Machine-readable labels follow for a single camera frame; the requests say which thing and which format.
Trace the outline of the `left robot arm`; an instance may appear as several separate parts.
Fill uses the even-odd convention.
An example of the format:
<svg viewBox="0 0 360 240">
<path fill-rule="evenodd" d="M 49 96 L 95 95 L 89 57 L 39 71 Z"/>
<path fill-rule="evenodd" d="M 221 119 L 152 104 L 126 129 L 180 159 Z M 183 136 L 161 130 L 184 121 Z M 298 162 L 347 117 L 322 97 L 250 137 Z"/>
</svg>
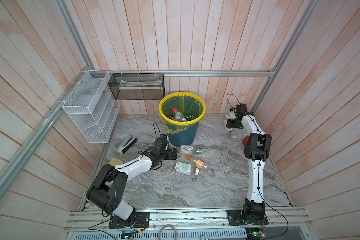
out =
<svg viewBox="0 0 360 240">
<path fill-rule="evenodd" d="M 177 148 L 170 147 L 169 137 L 162 134 L 136 159 L 118 166 L 102 166 L 90 185 L 86 198 L 106 214 L 132 225 L 136 218 L 136 208 L 123 200 L 127 182 L 142 173 L 158 170 L 164 160 L 176 160 L 177 154 Z"/>
</svg>

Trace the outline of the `green plastic bottle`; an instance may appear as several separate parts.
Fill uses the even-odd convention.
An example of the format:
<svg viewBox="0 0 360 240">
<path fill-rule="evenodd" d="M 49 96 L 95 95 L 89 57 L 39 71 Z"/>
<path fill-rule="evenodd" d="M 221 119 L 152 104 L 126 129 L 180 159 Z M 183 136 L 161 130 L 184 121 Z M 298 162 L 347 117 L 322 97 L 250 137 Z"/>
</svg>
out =
<svg viewBox="0 0 360 240">
<path fill-rule="evenodd" d="M 187 121 L 192 121 L 192 120 L 194 120 L 194 117 L 193 117 L 192 114 L 188 114 L 188 115 L 185 115 L 185 119 L 186 119 Z"/>
</svg>

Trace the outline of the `green cap clear bottle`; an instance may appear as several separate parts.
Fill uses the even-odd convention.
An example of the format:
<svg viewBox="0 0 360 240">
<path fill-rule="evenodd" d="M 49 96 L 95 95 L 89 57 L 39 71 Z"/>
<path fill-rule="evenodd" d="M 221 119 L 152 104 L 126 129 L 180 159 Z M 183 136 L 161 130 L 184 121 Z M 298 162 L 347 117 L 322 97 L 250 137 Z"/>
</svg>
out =
<svg viewBox="0 0 360 240">
<path fill-rule="evenodd" d="M 237 133 L 234 129 L 229 129 L 229 133 L 232 139 L 236 139 L 237 138 Z"/>
</svg>

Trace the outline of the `orange label clear bottle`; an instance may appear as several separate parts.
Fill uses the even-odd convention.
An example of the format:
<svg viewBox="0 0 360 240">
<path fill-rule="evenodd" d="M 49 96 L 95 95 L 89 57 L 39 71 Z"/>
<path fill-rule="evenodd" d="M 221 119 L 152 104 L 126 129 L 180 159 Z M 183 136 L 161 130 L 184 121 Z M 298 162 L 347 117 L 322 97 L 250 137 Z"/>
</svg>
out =
<svg viewBox="0 0 360 240">
<path fill-rule="evenodd" d="M 206 162 L 202 159 L 194 159 L 190 155 L 186 157 L 186 160 L 189 164 L 192 165 L 192 169 L 196 176 L 200 173 L 207 173 L 209 171 L 209 166 L 206 165 Z"/>
</svg>

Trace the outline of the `red label clear bottle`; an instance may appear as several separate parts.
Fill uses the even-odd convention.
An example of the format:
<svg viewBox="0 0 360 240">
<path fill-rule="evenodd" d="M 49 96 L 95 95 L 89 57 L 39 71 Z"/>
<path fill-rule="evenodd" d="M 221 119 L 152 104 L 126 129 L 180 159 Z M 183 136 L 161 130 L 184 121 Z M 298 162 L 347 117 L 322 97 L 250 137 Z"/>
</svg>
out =
<svg viewBox="0 0 360 240">
<path fill-rule="evenodd" d="M 172 112 L 173 112 L 172 120 L 174 120 L 176 122 L 186 122 L 187 121 L 185 119 L 185 116 L 177 108 L 173 108 Z"/>
</svg>

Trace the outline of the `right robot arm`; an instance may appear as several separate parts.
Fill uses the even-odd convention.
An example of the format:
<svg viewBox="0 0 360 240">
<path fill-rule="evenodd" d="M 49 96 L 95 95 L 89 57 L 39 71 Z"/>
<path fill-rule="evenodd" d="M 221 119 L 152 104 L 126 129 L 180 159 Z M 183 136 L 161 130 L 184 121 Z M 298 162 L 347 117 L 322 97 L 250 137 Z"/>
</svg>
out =
<svg viewBox="0 0 360 240">
<path fill-rule="evenodd" d="M 242 210 L 244 223 L 252 225 L 265 218 L 266 201 L 263 196 L 263 172 L 265 162 L 269 158 L 272 136 L 266 134 L 256 121 L 246 104 L 238 104 L 230 108 L 230 118 L 226 127 L 245 129 L 248 135 L 243 139 L 244 157 L 248 160 L 249 185 Z"/>
</svg>

